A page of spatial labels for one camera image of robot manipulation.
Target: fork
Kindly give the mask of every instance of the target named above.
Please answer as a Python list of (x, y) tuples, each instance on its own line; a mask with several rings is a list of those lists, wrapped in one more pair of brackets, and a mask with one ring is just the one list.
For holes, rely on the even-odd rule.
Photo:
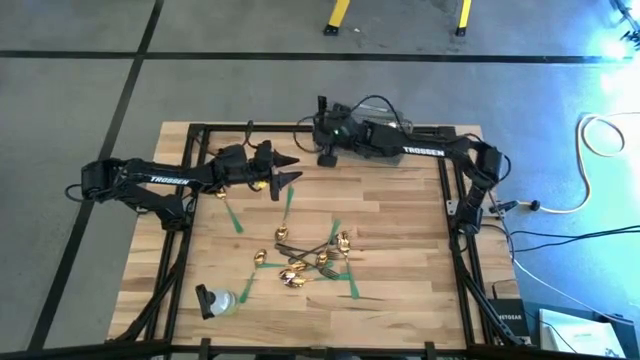
[(289, 250), (280, 249), (280, 253), (281, 253), (281, 254), (283, 254), (283, 255), (285, 255), (285, 256), (292, 257), (292, 258), (294, 258), (294, 259), (296, 259), (296, 260), (300, 260), (300, 261), (302, 261), (303, 263), (307, 264), (307, 266), (312, 267), (312, 268), (314, 268), (314, 269), (317, 269), (317, 270), (318, 270), (318, 272), (319, 272), (320, 274), (322, 274), (322, 276), (324, 276), (324, 277), (328, 277), (328, 278), (329, 278), (329, 279), (331, 279), (331, 280), (337, 280), (337, 279), (339, 279), (339, 278), (340, 278), (340, 274), (338, 274), (337, 272), (335, 272), (335, 271), (333, 271), (333, 270), (331, 270), (331, 269), (329, 269), (329, 268), (327, 268), (327, 267), (318, 267), (318, 266), (316, 266), (316, 265), (314, 265), (314, 264), (312, 264), (312, 263), (308, 262), (307, 260), (305, 260), (305, 259), (301, 258), (300, 256), (298, 256), (298, 255), (296, 255), (296, 254), (292, 253), (292, 252), (291, 252), (291, 251), (289, 251)]

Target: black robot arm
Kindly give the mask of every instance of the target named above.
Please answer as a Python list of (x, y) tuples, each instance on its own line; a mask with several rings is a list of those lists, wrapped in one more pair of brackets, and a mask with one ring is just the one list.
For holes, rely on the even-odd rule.
[[(411, 154), (451, 159), (471, 180), (469, 193), (458, 202), (454, 216), (455, 227), (465, 234), (477, 234), (480, 230), (482, 202), (487, 191), (500, 180), (502, 153), (467, 136), (407, 134), (395, 123), (325, 118), (315, 123), (313, 138), (322, 149), (318, 158), (320, 166), (335, 166), (335, 147), (352, 150), (366, 158)], [(475, 161), (469, 155), (470, 150), (476, 152)]]
[(256, 189), (252, 184), (267, 182), (271, 199), (277, 201), (280, 190), (302, 173), (278, 173), (274, 169), (296, 162), (298, 159), (272, 150), (270, 141), (259, 144), (252, 159), (247, 159), (242, 145), (231, 145), (221, 149), (208, 163), (189, 169), (141, 159), (111, 158), (82, 168), (82, 197), (97, 202), (122, 201), (136, 211), (155, 212), (165, 230), (182, 230), (191, 221), (183, 199), (175, 194), (156, 194), (139, 184), (184, 186), (193, 192), (212, 194), (235, 184), (249, 184)]

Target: yellow bollard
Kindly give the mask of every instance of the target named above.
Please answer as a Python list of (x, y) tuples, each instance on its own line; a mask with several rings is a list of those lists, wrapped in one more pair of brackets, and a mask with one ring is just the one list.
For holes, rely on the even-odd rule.
[(467, 33), (467, 22), (471, 12), (471, 0), (462, 0), (462, 12), (460, 13), (460, 23), (456, 30), (456, 36), (464, 36)]
[(328, 36), (336, 36), (338, 35), (338, 30), (340, 30), (340, 24), (342, 24), (342, 19), (344, 19), (344, 15), (347, 13), (347, 9), (349, 8), (350, 0), (336, 0), (336, 5), (333, 7), (333, 12), (331, 13), (331, 17), (329, 18), (329, 23), (325, 26), (323, 33)]

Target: wooden tabletop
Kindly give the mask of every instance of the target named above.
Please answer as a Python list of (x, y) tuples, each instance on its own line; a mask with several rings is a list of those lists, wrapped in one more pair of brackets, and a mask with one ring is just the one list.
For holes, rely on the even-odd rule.
[[(154, 161), (180, 164), (188, 125), (163, 124)], [(457, 132), (480, 135), (480, 127), (458, 126)], [(210, 148), (239, 143), (243, 137), (243, 133), (213, 133)], [(299, 138), (311, 146), (310, 134)], [(244, 227), (242, 234), (235, 232), (223, 202), (200, 196), (174, 343), (197, 345), (200, 338), (209, 337), (213, 345), (228, 346), (408, 349), (433, 341), (439, 349), (464, 348), (436, 160), (405, 156), (395, 167), (343, 156), (335, 169), (319, 168), (316, 156), (299, 150), (290, 133), (259, 132), (251, 137), (253, 143), (265, 139), (280, 153), (300, 158), (300, 163), (283, 171), (304, 172), (293, 184), (287, 243), (303, 248), (319, 245), (326, 241), (333, 220), (340, 219), (341, 230), (352, 236), (350, 262), (361, 298), (350, 297), (348, 281), (318, 281), (291, 289), (277, 278), (279, 269), (259, 269), (249, 299), (234, 315), (203, 320), (196, 285), (240, 294), (252, 272), (253, 255), (261, 248), (268, 250), (268, 262), (286, 262), (273, 249), (286, 192), (281, 194), (283, 200), (272, 202), (268, 191), (255, 193), (236, 185), (228, 189), (228, 202)], [(252, 156), (253, 150), (247, 148), (247, 153)], [(148, 188), (173, 192), (165, 185)], [(486, 288), (493, 281), (513, 279), (504, 237), (483, 228), (476, 238)], [(158, 219), (140, 216), (109, 337), (124, 331), (151, 297), (163, 241)], [(346, 272), (344, 261), (337, 261), (334, 268)], [(515, 282), (501, 283), (498, 290), (505, 297), (518, 297)], [(470, 303), (476, 341), (481, 341), (477, 307), (473, 300)]]

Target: concrete floor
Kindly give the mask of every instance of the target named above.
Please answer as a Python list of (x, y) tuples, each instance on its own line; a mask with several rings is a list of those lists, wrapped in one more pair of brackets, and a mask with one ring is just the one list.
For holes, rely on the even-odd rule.
[[(326, 38), (319, 30), (331, 0), (268, 4), (166, 0), (150, 51), (605, 55), (626, 31), (613, 25), (607, 0), (475, 2), (464, 39), (452, 36), (460, 1), (370, 0), (353, 1), (341, 36)], [(135, 51), (152, 7), (152, 0), (4, 0), (0, 50)], [(0, 59), (0, 352), (28, 344), (78, 208), (62, 189), (97, 157), (130, 66)], [(638, 70), (621, 65), (146, 60), (113, 156), (151, 158), (163, 121), (290, 122), (312, 113), (319, 94), (355, 102), (377, 93), (416, 123), (482, 125), (513, 161), (501, 199), (571, 207), (584, 193), (574, 155), (578, 116), (634, 110), (624, 89), (638, 83), (634, 76)], [(611, 79), (623, 81), (612, 87)], [(623, 123), (632, 147), (639, 143), (633, 125)], [(615, 145), (606, 130), (597, 132), (600, 145)], [(586, 154), (594, 187), (586, 209), (514, 211), (510, 229), (579, 234), (635, 224), (637, 150), (615, 159)], [(48, 347), (104, 340), (134, 223), (122, 204), (94, 208)], [(521, 247), (547, 241), (515, 240)], [(519, 260), (591, 306), (640, 322), (640, 268), (632, 257), (639, 251), (637, 239), (619, 236)], [(518, 281), (527, 301), (580, 308), (525, 274)]]

